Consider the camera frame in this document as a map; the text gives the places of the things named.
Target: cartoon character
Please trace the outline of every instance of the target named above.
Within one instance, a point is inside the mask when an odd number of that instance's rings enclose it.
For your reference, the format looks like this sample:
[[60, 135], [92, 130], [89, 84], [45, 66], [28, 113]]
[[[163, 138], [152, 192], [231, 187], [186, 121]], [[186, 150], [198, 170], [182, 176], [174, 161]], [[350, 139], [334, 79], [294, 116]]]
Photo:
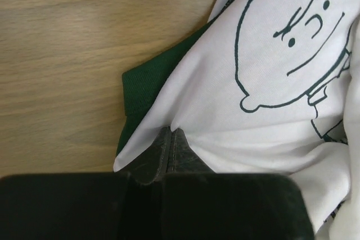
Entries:
[[[307, 98], [315, 110], [316, 133], [335, 141], [337, 130], [343, 130], [341, 117], [329, 118], [325, 124], [318, 117], [321, 103], [329, 99], [328, 89], [346, 84], [349, 78], [356, 14], [339, 8], [343, 1], [248, 0], [235, 41], [235, 79], [245, 94], [240, 102], [243, 111], [280, 108]], [[259, 9], [269, 15], [259, 20]], [[343, 92], [343, 97], [336, 98], [345, 100]]]

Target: cartoon face print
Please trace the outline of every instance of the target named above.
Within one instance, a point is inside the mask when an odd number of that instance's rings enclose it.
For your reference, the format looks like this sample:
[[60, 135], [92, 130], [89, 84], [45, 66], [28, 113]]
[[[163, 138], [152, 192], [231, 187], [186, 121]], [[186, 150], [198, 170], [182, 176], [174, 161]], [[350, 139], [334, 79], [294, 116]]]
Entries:
[[344, 0], [248, 0], [235, 40], [240, 107], [289, 105], [344, 70], [354, 16]]

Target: drawn mouth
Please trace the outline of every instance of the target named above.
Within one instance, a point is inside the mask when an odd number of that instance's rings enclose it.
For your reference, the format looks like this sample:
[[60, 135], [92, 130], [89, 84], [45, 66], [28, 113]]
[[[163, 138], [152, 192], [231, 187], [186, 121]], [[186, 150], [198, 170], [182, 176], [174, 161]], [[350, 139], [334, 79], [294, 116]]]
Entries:
[[316, 19], [319, 21], [320, 26], [319, 26], [319, 29], [315, 32], [315, 34], [312, 35], [311, 39], [313, 39], [322, 29], [322, 25], [323, 25], [322, 18], [319, 14], [315, 14], [315, 15], [311, 16], [310, 19], [305, 23], [305, 26], [307, 26], [312, 20], [316, 20]]
[[330, 35], [326, 38], [326, 40], [324, 41], [324, 43], [320, 46], [319, 50], [315, 53], [315, 55], [313, 55], [311, 58], [309, 58], [308, 60], [306, 60], [306, 62], [302, 63], [300, 66], [294, 68], [293, 70], [290, 70], [286, 75], [289, 77], [289, 75], [291, 75], [292, 73], [298, 71], [299, 69], [301, 69], [302, 67], [304, 67], [305, 65], [307, 65], [310, 61], [312, 61], [317, 54], [320, 52], [320, 50], [322, 49], [322, 47], [327, 43], [327, 41], [330, 39], [330, 37], [332, 36], [332, 34], [334, 33], [335, 29], [338, 27], [340, 21], [343, 19], [343, 17], [345, 16], [345, 13], [341, 14], [340, 19], [337, 21], [334, 29], [332, 30], [332, 32], [330, 33]]

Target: white t-shirt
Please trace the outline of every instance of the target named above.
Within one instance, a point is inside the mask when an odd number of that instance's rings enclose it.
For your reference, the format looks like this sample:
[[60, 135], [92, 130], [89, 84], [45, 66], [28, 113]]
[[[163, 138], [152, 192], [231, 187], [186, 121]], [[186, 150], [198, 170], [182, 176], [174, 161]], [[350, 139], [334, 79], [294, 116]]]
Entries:
[[175, 68], [114, 170], [161, 127], [181, 128], [217, 173], [289, 175], [317, 239], [359, 240], [359, 14], [360, 0], [234, 0]]

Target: black object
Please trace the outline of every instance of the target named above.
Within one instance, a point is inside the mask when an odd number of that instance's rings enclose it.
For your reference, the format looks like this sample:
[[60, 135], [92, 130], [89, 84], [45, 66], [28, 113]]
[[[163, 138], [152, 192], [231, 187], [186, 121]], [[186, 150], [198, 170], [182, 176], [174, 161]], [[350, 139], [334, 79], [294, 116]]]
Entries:
[[152, 145], [121, 172], [131, 173], [141, 184], [150, 184], [167, 173], [213, 173], [213, 170], [190, 149], [183, 130], [171, 132], [170, 127], [165, 127]]
[[167, 174], [150, 185], [21, 175], [2, 179], [0, 200], [1, 240], [314, 239], [300, 190], [280, 175]]

